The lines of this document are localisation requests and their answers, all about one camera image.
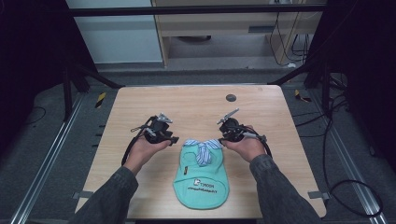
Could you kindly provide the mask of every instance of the horizontal black beam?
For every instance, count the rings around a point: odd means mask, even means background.
[[[95,16],[138,16],[138,15],[253,13],[253,12],[313,12],[313,11],[324,11],[326,8],[328,8],[326,4],[287,4],[287,5],[229,5],[229,6],[193,6],[193,7],[71,8],[69,10],[52,10],[46,12],[50,14],[67,15],[72,17],[95,17]]]

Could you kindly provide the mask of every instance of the white wall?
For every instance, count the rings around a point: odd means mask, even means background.
[[[66,0],[70,8],[151,7],[149,0]],[[161,63],[153,16],[81,17],[79,30],[95,63]]]

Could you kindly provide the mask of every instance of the black backdrop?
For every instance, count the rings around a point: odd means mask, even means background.
[[[35,96],[63,82],[67,62],[96,68],[73,18],[46,17],[64,0],[3,0],[0,5],[0,157],[25,122]]]
[[[340,1],[329,0],[329,4]],[[396,172],[396,4],[351,0],[324,12],[310,54],[347,76],[346,97],[376,156]],[[320,81],[319,66],[307,80]]]

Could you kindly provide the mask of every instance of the gray sleeve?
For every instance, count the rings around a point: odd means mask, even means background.
[[[250,171],[257,181],[264,223],[321,223],[311,204],[300,196],[270,156],[253,159]]]
[[[138,187],[134,174],[121,167],[76,212],[69,223],[124,223]]]

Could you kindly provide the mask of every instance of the person's right hand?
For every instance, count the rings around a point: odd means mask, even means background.
[[[237,152],[245,161],[251,162],[259,155],[267,154],[264,146],[257,138],[244,137],[239,142],[222,140],[221,143],[228,149]]]

